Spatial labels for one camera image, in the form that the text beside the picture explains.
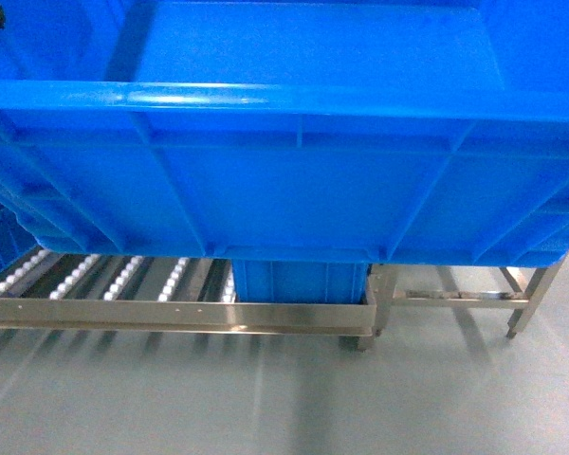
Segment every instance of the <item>roller conveyor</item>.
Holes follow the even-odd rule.
[[[392,305],[506,308],[514,337],[541,302],[560,264],[527,280],[501,272],[508,290],[397,289],[403,267],[374,265],[362,304],[248,303],[236,298],[226,260],[88,256],[37,249],[0,275],[0,328],[322,334],[373,345]]]

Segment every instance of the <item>metal frame rail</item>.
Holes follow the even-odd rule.
[[[501,268],[512,292],[396,289],[400,266],[374,265],[361,305],[237,301],[228,261],[63,255],[37,250],[0,275],[0,328],[321,334],[373,346],[393,305],[507,308],[507,336],[535,313],[562,261],[527,282]]]

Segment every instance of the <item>metal table leg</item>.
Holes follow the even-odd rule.
[[[524,309],[514,310],[512,317],[508,321],[508,333],[506,336],[510,339],[514,338],[516,334],[522,332],[535,314],[538,306],[540,306],[548,288],[552,281],[559,273],[560,267],[564,263],[566,256],[562,258],[557,264],[551,265],[547,268],[538,268],[533,277],[529,281],[524,293],[529,299],[529,303]]]
[[[374,274],[369,277],[374,291],[377,311],[375,334],[379,337],[388,324],[390,308],[395,296],[398,265],[374,265]]]
[[[364,304],[368,306],[377,307],[375,291],[371,286],[371,282],[367,282]],[[367,337],[357,338],[357,351],[365,352],[375,345],[376,342],[376,327],[375,327],[376,316],[374,316],[373,328],[371,329],[371,334]]]

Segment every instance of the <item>epoxy floor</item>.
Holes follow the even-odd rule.
[[[403,285],[445,278],[413,268]],[[512,341],[509,314],[395,308],[365,354],[334,337],[0,331],[0,454],[569,455],[569,258]]]

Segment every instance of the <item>grey floor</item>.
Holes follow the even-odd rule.
[[[512,341],[509,313],[395,308],[365,354],[333,337],[0,331],[0,454],[568,455],[569,259]]]

